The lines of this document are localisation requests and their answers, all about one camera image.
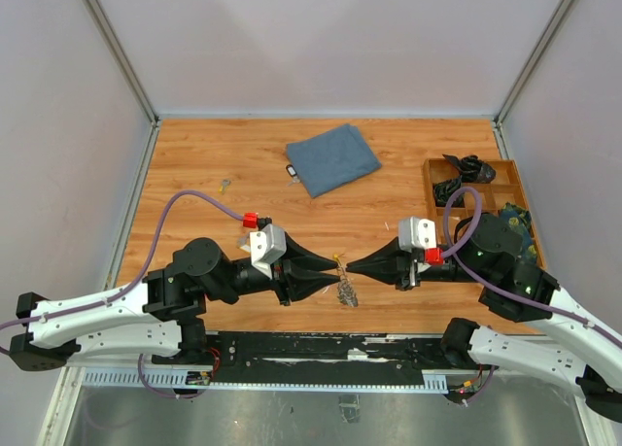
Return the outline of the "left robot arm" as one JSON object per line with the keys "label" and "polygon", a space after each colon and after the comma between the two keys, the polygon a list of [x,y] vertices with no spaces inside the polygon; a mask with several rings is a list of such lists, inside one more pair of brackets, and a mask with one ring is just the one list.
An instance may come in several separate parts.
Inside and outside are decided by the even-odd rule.
{"label": "left robot arm", "polygon": [[121,355],[208,364],[220,354],[201,318],[208,302],[232,305],[244,295],[274,292],[288,306],[338,280],[334,260],[308,251],[286,232],[254,232],[251,242],[248,257],[231,259],[215,240],[197,238],[138,282],[82,297],[24,293],[16,310],[23,331],[5,353],[31,372]]}

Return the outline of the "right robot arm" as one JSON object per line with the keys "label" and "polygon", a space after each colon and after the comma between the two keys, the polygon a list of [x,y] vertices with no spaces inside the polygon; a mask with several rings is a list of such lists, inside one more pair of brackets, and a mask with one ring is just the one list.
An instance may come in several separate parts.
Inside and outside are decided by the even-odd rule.
{"label": "right robot arm", "polygon": [[507,369],[565,388],[588,408],[621,420],[621,336],[584,307],[536,263],[526,259],[522,236],[490,213],[447,229],[446,244],[425,246],[430,221],[400,222],[398,236],[346,269],[400,291],[426,282],[482,285],[481,304],[493,314],[552,338],[546,349],[477,322],[454,318],[440,341],[442,360],[453,368]]}

